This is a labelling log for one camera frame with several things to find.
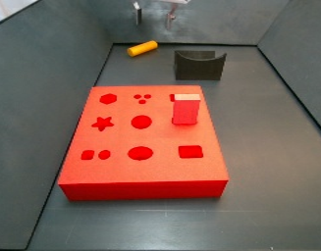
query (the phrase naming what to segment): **gray table surface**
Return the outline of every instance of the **gray table surface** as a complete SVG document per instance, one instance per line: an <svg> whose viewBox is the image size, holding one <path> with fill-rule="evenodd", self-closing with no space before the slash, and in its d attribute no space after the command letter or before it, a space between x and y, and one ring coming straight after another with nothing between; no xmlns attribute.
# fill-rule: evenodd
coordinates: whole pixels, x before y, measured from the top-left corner
<svg viewBox="0 0 321 251"><path fill-rule="evenodd" d="M231 181L221 199L69 202L55 185L30 249L321 249L321 131L256 47L116 45L98 85L200 84ZM221 81L176 81L174 50L228 53Z"/></svg>

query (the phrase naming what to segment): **hole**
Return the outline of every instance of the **hole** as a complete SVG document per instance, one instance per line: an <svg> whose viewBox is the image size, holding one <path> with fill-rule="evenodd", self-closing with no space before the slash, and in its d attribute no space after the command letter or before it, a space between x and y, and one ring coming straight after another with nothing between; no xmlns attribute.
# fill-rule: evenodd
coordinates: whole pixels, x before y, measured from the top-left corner
<svg viewBox="0 0 321 251"><path fill-rule="evenodd" d="M153 157L154 151L146 146L138 146L129 151L128 155L136 161L145 161Z"/></svg>
<svg viewBox="0 0 321 251"><path fill-rule="evenodd" d="M169 100L170 100L170 102L174 102L174 101L176 101L176 96L174 96L174 94L169 94Z"/></svg>
<svg viewBox="0 0 321 251"><path fill-rule="evenodd" d="M178 146L178 155L182 159L204 158L203 147L200 145Z"/></svg>
<svg viewBox="0 0 321 251"><path fill-rule="evenodd" d="M86 150L82 153L82 160L89 161L94 158L95 151L94 150Z"/></svg>
<svg viewBox="0 0 321 251"><path fill-rule="evenodd" d="M106 160L106 159L110 158L112 153L110 153L109 150L102 150L102 151L99 152L98 156L99 156L99 158L101 158L102 160Z"/></svg>
<svg viewBox="0 0 321 251"><path fill-rule="evenodd" d="M152 125L152 123L153 123L153 120L146 115L141 115L141 116L134 117L134 119L132 121L132 125L137 129L148 128Z"/></svg>
<svg viewBox="0 0 321 251"><path fill-rule="evenodd" d="M109 93L101 96L99 102L109 105L117 101L117 95Z"/></svg>
<svg viewBox="0 0 321 251"><path fill-rule="evenodd" d="M114 124L112 123L112 117L108 117L105 119L102 117L98 117L97 122L93 124L93 127L98 127L99 131L103 131L109 126L114 126Z"/></svg>

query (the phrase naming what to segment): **red rectangular block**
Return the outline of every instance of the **red rectangular block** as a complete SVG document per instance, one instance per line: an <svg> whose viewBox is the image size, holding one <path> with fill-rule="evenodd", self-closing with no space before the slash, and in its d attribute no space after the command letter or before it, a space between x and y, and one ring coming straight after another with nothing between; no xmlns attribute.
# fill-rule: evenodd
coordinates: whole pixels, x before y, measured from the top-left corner
<svg viewBox="0 0 321 251"><path fill-rule="evenodd" d="M201 97L199 123L174 125L174 94ZM95 87L58 184L70 200L220 197L221 146L200 86Z"/></svg>
<svg viewBox="0 0 321 251"><path fill-rule="evenodd" d="M201 97L199 94L174 94L173 123L197 124Z"/></svg>

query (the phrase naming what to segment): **small round hole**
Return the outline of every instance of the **small round hole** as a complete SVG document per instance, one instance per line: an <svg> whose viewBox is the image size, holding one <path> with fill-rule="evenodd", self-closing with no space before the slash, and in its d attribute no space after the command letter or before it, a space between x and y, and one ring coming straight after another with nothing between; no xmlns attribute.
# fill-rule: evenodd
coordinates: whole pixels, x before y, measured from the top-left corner
<svg viewBox="0 0 321 251"><path fill-rule="evenodd" d="M140 116L134 117L134 119L132 121L132 125L137 129L148 128L152 125L152 123L153 123L153 120L146 115L140 115Z"/></svg>
<svg viewBox="0 0 321 251"><path fill-rule="evenodd" d="M112 153L110 153L109 150L102 150L102 151L99 152L98 156L99 156L99 158L101 158L102 160L106 160L106 159L110 158Z"/></svg>
<svg viewBox="0 0 321 251"><path fill-rule="evenodd" d="M138 146L129 151L128 155L136 161L145 161L153 157L154 151L146 146Z"/></svg>

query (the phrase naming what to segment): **star-shaped hole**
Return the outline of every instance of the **star-shaped hole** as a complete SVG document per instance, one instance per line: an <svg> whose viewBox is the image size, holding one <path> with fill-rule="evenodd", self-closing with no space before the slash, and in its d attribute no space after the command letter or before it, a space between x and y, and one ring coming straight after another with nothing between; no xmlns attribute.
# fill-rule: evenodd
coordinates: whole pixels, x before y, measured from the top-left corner
<svg viewBox="0 0 321 251"><path fill-rule="evenodd" d="M103 131L109 126L114 126L112 119L113 117L108 117L105 119L102 117L98 117L97 122L93 124L93 127L98 127L98 130Z"/></svg>

